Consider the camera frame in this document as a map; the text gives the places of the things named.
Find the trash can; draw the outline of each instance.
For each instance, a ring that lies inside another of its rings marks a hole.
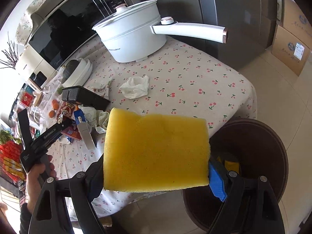
[[[233,119],[209,142],[215,159],[220,154],[231,154],[238,160],[242,177],[266,176],[280,201],[288,178],[288,159],[281,139],[269,126],[254,119]],[[188,216],[209,231],[222,204],[210,187],[184,189],[182,197]]]

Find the table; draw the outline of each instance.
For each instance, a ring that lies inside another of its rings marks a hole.
[[[84,87],[109,84],[113,107],[140,115],[161,113],[204,118],[211,137],[231,117],[256,119],[257,102],[253,85],[240,73],[212,56],[168,37],[166,44],[141,62],[118,63],[97,36],[80,48],[73,58],[90,59],[93,71]],[[148,76],[148,95],[126,99],[119,87],[131,76]],[[96,151],[88,151],[82,141],[71,145],[56,142],[49,148],[60,179],[85,171],[103,153],[105,134],[99,135]],[[159,193],[124,193],[102,190],[93,206],[107,216],[128,203]],[[66,200],[71,220],[76,220],[70,199]]]

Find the black sleeve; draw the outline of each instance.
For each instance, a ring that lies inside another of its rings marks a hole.
[[[29,229],[31,218],[32,218],[32,214],[27,209],[27,203],[24,203],[21,207],[20,234],[28,234],[28,229]]]

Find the cooking pot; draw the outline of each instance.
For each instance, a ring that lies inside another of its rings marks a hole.
[[[121,4],[115,7],[116,13],[93,26],[117,62],[146,59],[165,45],[166,34],[226,43],[225,27],[178,23],[172,17],[160,18],[156,2],[149,0],[129,7]]]

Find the sponge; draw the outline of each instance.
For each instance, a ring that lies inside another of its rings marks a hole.
[[[205,119],[113,108],[104,145],[104,189],[151,192],[206,186]]]

